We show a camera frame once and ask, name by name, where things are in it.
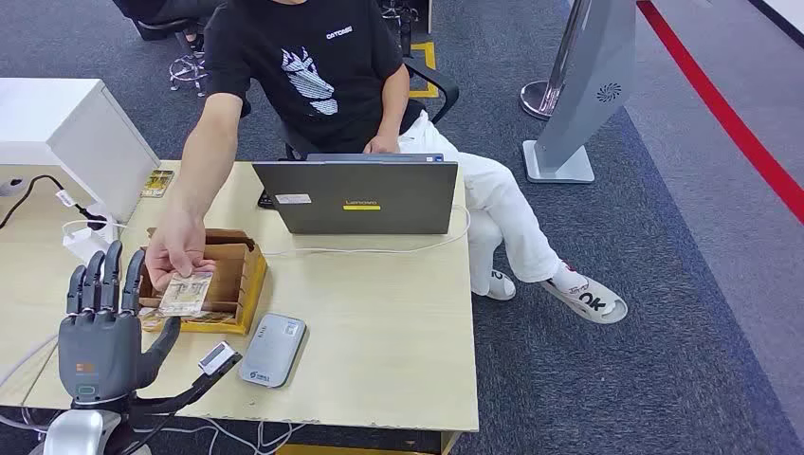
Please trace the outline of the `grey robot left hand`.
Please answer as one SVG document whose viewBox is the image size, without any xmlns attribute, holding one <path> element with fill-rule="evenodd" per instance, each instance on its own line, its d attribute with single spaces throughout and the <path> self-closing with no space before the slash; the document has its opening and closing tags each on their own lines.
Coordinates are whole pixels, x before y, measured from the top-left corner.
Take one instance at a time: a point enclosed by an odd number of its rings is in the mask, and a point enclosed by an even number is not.
<svg viewBox="0 0 804 455">
<path fill-rule="evenodd" d="M 141 350 L 139 314 L 141 267 L 137 251 L 121 272 L 123 243 L 99 250 L 73 271 L 66 316 L 58 333 L 59 376 L 74 405 L 99 405 L 144 389 L 178 339 L 181 318 L 168 318 L 151 347 Z"/>
</svg>

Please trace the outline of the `person's right hand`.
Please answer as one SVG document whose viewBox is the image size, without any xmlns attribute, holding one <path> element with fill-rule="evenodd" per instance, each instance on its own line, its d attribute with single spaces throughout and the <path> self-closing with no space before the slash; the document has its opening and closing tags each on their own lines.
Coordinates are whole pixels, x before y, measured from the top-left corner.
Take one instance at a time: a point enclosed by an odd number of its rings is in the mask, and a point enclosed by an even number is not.
<svg viewBox="0 0 804 455">
<path fill-rule="evenodd" d="M 204 257 L 206 230 L 203 218 L 182 208 L 162 214 L 146 248 L 145 265 L 152 285 L 164 291 L 175 276 L 213 272 L 214 260 Z"/>
</svg>

